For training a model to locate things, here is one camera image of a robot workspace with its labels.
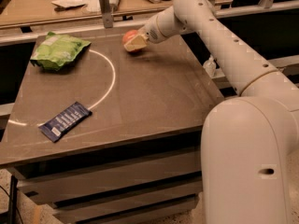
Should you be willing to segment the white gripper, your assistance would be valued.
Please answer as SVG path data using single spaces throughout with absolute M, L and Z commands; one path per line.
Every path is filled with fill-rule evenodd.
M 161 43 L 169 37 L 170 20 L 163 15 L 152 16 L 139 30 L 133 44 L 126 43 L 124 48 L 128 52 L 135 52 L 151 43 Z

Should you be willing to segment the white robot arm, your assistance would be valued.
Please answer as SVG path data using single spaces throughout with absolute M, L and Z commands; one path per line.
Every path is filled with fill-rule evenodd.
M 197 33 L 236 96 L 201 137 L 206 224 L 292 224 L 287 157 L 299 143 L 299 89 L 217 20 L 207 0 L 174 0 L 126 39 L 128 51 Z

